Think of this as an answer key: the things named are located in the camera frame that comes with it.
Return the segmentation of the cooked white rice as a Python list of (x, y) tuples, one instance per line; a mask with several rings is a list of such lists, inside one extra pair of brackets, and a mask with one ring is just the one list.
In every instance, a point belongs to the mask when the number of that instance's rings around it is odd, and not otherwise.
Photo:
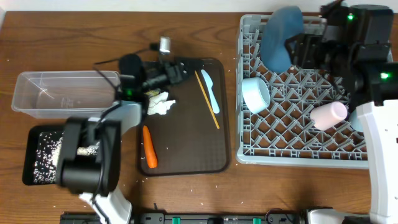
[(46, 131), (39, 134), (33, 165), (34, 185), (54, 184), (58, 157), (63, 142), (63, 131)]

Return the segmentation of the dark blue plate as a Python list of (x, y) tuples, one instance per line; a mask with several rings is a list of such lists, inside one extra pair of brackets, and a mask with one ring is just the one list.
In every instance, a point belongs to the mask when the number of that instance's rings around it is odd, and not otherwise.
[(272, 13), (261, 39), (261, 61), (275, 73), (286, 72), (291, 61), (285, 41), (304, 32), (303, 15), (298, 6), (286, 6)]

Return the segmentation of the light blue bowl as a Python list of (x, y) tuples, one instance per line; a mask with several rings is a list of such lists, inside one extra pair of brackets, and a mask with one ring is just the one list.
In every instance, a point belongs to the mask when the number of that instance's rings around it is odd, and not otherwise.
[(243, 99), (253, 114), (267, 109), (271, 102), (270, 93), (265, 81), (259, 77), (245, 78), (242, 81)]

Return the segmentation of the light blue cup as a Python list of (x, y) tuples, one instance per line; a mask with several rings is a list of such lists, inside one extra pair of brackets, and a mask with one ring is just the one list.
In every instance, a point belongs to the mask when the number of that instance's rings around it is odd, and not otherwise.
[(358, 118), (357, 111), (354, 110), (349, 116), (349, 123), (351, 127), (357, 132), (363, 132), (362, 124)]

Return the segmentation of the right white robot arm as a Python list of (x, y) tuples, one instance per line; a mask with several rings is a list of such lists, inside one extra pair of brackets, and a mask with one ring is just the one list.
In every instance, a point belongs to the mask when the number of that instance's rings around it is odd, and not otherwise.
[(342, 79), (363, 127), (371, 178), (370, 223), (397, 223), (397, 63), (389, 60), (391, 8), (374, 4), (320, 8), (322, 34), (285, 41), (292, 64)]

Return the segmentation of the pink cup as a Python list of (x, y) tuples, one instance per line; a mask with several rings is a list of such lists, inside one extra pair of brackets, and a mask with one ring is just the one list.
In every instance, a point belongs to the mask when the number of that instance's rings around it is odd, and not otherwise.
[(346, 119), (348, 110), (346, 106), (338, 101), (328, 103), (312, 109), (310, 119), (314, 127), (324, 131)]

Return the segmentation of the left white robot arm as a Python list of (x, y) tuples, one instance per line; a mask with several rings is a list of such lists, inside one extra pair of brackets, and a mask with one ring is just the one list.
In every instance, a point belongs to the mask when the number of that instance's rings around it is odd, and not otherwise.
[(119, 83), (109, 81), (115, 102), (99, 116), (69, 117), (58, 154), (55, 183), (77, 194), (100, 223), (130, 223), (132, 203), (118, 182), (121, 138), (146, 116), (165, 115), (175, 104), (164, 90), (188, 80), (204, 62), (199, 58), (160, 58), (145, 63), (138, 54), (116, 58)]

